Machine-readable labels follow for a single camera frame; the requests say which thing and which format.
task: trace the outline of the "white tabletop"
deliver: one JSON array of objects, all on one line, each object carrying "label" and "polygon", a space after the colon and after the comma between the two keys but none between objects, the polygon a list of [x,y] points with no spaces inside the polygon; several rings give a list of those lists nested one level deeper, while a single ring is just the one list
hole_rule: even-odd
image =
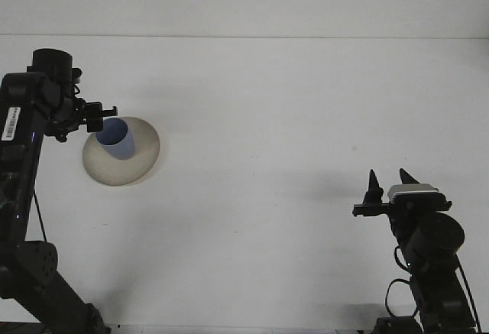
[{"label": "white tabletop", "polygon": [[[387,194],[400,167],[453,201],[488,318],[489,41],[4,36],[2,75],[39,47],[73,55],[85,100],[163,141],[149,177],[110,187],[83,169],[85,128],[44,139],[47,237],[107,323],[372,327],[405,274],[387,218],[351,210],[371,168]],[[409,289],[392,294],[410,313]],[[31,317],[14,301],[0,313]]]}]

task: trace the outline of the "blue cup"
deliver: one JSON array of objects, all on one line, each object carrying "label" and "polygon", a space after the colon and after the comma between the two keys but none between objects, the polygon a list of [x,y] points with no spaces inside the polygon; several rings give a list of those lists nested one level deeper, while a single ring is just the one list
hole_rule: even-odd
[{"label": "blue cup", "polygon": [[95,134],[97,142],[113,157],[127,160],[134,156],[134,138],[128,123],[121,118],[107,118],[104,128]]}]

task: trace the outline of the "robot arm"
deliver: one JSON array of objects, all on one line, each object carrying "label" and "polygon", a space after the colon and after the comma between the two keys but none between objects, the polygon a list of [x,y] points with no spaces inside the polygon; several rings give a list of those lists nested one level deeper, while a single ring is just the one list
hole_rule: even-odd
[{"label": "robot arm", "polygon": [[[355,205],[353,214],[388,216],[411,274],[409,284],[424,333],[474,334],[475,322],[455,274],[460,266],[456,252],[464,242],[464,231],[452,217],[440,213],[449,210],[452,202],[403,169],[400,177],[403,183],[392,186],[389,203],[382,203],[384,191],[371,170],[364,202]],[[374,332],[421,332],[416,326],[411,316],[380,318]]]},{"label": "robot arm", "polygon": [[48,242],[26,242],[44,135],[65,142],[66,135],[87,125],[99,131],[100,102],[76,98],[81,70],[59,50],[40,49],[26,73],[5,75],[0,87],[0,296],[14,298],[57,333],[105,334],[97,309],[85,304],[57,272],[57,250]]}]

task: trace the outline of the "cable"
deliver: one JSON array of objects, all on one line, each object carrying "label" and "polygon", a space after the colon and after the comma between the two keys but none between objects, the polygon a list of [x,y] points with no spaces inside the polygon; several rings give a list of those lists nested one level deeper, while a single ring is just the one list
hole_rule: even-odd
[{"label": "cable", "polygon": [[396,246],[394,248],[394,260],[396,261],[397,265],[399,265],[399,268],[401,268],[403,271],[407,271],[408,273],[410,273],[410,270],[407,268],[407,266],[400,262],[399,256],[397,255],[397,250],[399,249],[400,246]]},{"label": "cable", "polygon": [[[389,290],[392,287],[392,285],[394,283],[397,283],[397,282],[405,283],[407,285],[409,285],[409,283],[410,283],[409,281],[402,279],[402,278],[397,278],[397,279],[394,279],[392,282],[390,282],[389,287],[387,288],[387,293],[385,295],[385,309],[389,313],[390,317],[399,317],[397,315],[394,315],[394,313],[392,311],[390,311],[389,303],[387,302],[387,298],[389,297]],[[411,315],[411,317],[416,316],[417,313],[418,313],[418,306],[416,306],[416,309],[414,310],[414,313]]]},{"label": "cable", "polygon": [[474,298],[472,296],[471,289],[468,286],[467,277],[465,276],[464,269],[461,267],[461,263],[460,260],[458,259],[458,256],[455,257],[457,258],[458,269],[460,269],[461,277],[464,280],[465,287],[467,288],[468,299],[471,301],[472,311],[474,312],[474,318],[475,318],[475,324],[477,325],[477,330],[479,331],[479,334],[482,334],[481,322],[479,321],[479,315],[477,314],[477,310],[475,309]]},{"label": "cable", "polygon": [[43,232],[44,242],[47,242],[46,231],[44,230],[43,217],[40,215],[39,201],[37,200],[36,190],[34,190],[34,201],[36,203],[37,216],[39,217],[40,229]]}]

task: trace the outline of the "label sticker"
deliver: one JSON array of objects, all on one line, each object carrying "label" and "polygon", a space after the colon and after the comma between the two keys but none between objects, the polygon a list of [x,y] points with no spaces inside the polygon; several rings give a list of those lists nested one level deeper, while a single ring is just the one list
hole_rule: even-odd
[{"label": "label sticker", "polygon": [[2,140],[13,141],[15,136],[15,129],[17,128],[18,116],[21,113],[20,107],[11,107],[8,109],[7,121],[3,128]]}]

